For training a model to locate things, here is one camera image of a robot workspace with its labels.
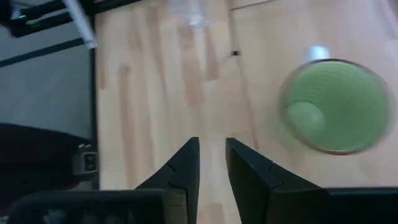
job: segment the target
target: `plastic cup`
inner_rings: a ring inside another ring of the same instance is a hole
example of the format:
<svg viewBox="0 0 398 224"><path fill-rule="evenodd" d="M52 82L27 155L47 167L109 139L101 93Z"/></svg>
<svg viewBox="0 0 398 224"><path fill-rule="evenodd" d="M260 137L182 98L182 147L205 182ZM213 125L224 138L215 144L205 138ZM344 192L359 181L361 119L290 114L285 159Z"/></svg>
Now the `plastic cup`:
<svg viewBox="0 0 398 224"><path fill-rule="evenodd" d="M383 80L353 62L312 47L307 63L286 81L279 111L307 146L331 154L367 149L388 130L391 102Z"/></svg>

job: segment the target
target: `wooden table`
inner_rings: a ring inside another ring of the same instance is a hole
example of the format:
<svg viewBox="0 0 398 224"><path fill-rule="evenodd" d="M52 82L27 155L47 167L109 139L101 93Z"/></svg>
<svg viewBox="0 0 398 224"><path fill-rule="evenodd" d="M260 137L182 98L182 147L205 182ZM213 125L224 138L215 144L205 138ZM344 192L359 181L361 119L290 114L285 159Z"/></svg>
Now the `wooden table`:
<svg viewBox="0 0 398 224"><path fill-rule="evenodd" d="M240 223L227 137L322 187L398 185L396 120L375 149L331 156L304 149L275 115L281 84L312 45L374 70L397 97L393 1L209 2L212 23L201 32L166 0L97 16L101 189L133 189L192 136L201 144L198 223Z"/></svg>

